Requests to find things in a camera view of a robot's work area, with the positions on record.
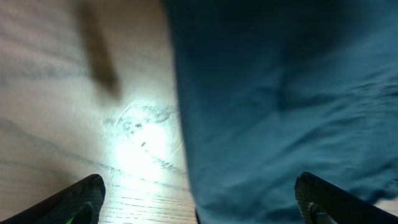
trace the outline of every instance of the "wood grain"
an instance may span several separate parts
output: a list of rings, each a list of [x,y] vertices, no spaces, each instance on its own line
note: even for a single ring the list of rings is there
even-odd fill
[[[155,0],[0,0],[0,220],[89,174],[101,223],[195,223]]]

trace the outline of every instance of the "teal cloth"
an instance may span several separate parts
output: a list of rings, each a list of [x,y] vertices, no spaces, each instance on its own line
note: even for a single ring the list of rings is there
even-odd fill
[[[304,171],[397,195],[398,1],[164,5],[202,224],[302,223]]]

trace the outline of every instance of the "blue fabric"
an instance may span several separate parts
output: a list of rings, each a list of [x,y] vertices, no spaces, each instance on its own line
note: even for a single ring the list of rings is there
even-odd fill
[[[202,224],[302,223],[303,171],[397,195],[398,1],[164,3]]]

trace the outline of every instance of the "green light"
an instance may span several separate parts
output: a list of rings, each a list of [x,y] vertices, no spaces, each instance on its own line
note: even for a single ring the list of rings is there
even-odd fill
[[[72,224],[73,218],[67,222],[67,224]]]

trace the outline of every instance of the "light wood table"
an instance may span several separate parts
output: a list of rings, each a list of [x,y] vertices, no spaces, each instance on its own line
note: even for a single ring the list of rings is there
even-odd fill
[[[0,220],[90,175],[101,223],[195,222],[156,0],[0,0]]]

